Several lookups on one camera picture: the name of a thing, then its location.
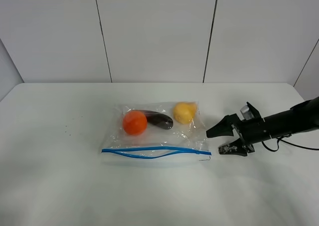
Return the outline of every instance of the yellow lemon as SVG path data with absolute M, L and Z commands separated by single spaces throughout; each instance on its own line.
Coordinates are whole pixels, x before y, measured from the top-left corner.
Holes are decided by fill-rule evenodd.
M 173 109 L 175 120 L 182 124 L 189 124 L 194 119 L 197 110 L 196 103 L 177 103 Z

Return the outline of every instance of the wire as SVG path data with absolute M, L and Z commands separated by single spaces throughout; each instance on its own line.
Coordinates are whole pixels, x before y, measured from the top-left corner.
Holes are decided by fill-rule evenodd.
M 262 141 L 262 145 L 269 151 L 271 152 L 276 152 L 277 150 L 279 150 L 279 142 L 283 142 L 283 143 L 286 143 L 288 145 L 292 145 L 292 146 L 295 146 L 295 147 L 298 147 L 298 148 L 301 148 L 301 149 L 306 149 L 306 150 L 319 150 L 319 148 L 310 148 L 310 147 L 305 147 L 305 146 L 301 146 L 301 145 L 296 145 L 296 144 L 293 144 L 293 143 L 290 143 L 288 141 L 285 141 L 283 140 L 283 138 L 288 138 L 290 137 L 291 135 L 288 135 L 288 136 L 281 136 L 281 137 L 278 137 L 277 138 L 277 149 L 270 149 L 268 146 L 266 146 L 266 144 Z

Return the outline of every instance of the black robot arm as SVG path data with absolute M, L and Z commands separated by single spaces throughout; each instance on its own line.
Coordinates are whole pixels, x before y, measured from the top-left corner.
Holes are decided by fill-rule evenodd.
M 227 115 L 206 132 L 207 137 L 212 138 L 233 136 L 233 129 L 237 131 L 239 139 L 218 147 L 220 154 L 247 156 L 255 152 L 254 143 L 319 129 L 319 97 L 265 118 L 249 103 L 240 112 L 244 120 L 237 114 Z

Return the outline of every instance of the white table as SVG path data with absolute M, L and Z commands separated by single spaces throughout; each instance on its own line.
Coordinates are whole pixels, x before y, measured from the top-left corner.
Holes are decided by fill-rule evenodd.
M 314 226 L 319 153 L 261 144 L 178 163 L 99 154 L 114 103 L 200 101 L 207 127 L 246 101 L 262 116 L 303 101 L 287 84 L 21 84 L 0 102 L 0 225 Z M 316 147 L 319 131 L 297 134 Z M 275 140 L 267 141 L 275 147 Z

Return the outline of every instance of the ziplock bag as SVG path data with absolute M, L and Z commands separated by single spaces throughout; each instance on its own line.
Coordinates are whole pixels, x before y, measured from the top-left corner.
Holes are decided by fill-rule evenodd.
M 131 125 L 125 124 L 131 114 L 145 115 L 147 123 L 141 116 L 142 123 L 129 128 Z M 118 105 L 113 116 L 102 153 L 140 159 L 180 153 L 211 155 L 206 142 L 206 129 L 199 118 L 198 103 Z M 134 134 L 137 131 L 135 126 L 142 128 L 142 133 Z

